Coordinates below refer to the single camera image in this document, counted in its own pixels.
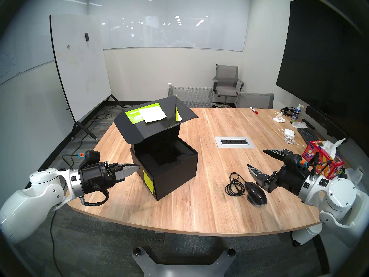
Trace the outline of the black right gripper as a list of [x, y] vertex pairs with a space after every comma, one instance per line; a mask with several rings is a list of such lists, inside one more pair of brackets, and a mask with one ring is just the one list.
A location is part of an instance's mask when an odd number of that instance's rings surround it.
[[[285, 148], [282, 150], [264, 150], [263, 152], [279, 161], [284, 161], [284, 158], [289, 155], [289, 150]], [[291, 169], [283, 165], [279, 171], [273, 171], [271, 175], [267, 175], [249, 164], [247, 164], [247, 167], [256, 183], [266, 192], [271, 193], [277, 187], [283, 187], [296, 196], [299, 195], [305, 180], [311, 173], [307, 168], [297, 167]]]

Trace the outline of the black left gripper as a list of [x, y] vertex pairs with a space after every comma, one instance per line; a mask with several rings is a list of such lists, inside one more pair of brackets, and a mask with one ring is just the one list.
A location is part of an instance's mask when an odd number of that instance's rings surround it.
[[108, 161], [97, 163], [83, 161], [78, 168], [82, 191], [85, 195], [97, 191], [93, 188], [93, 184], [109, 189], [139, 169], [140, 165], [132, 163], [108, 164]]

